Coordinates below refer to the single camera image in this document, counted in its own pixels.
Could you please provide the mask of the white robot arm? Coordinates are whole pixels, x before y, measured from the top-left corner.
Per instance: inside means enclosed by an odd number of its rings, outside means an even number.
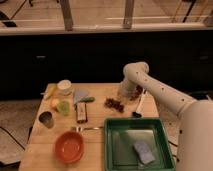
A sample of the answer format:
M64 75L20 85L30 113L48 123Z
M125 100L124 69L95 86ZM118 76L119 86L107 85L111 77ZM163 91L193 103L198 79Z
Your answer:
M213 101L197 100L148 72L146 62L126 64L119 94L130 98L139 85L180 119L176 171L213 171Z

